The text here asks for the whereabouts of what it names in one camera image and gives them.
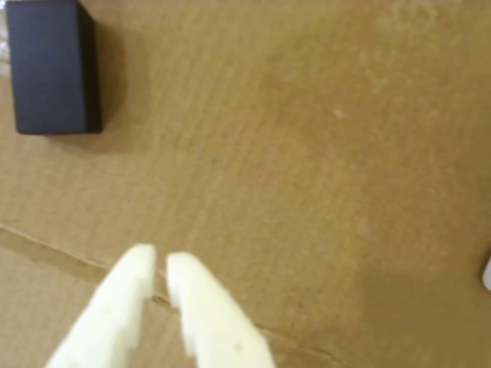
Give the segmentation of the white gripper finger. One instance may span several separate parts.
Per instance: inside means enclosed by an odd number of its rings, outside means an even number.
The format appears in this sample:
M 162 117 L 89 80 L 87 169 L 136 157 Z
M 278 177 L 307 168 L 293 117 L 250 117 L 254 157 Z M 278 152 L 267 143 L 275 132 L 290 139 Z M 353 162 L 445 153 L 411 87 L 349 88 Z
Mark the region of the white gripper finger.
M 166 257 L 170 303 L 197 367 L 275 367 L 269 343 L 220 280 L 193 254 Z
M 157 250 L 129 248 L 97 286 L 46 367 L 128 367 L 138 347 L 144 305 L 154 291 Z

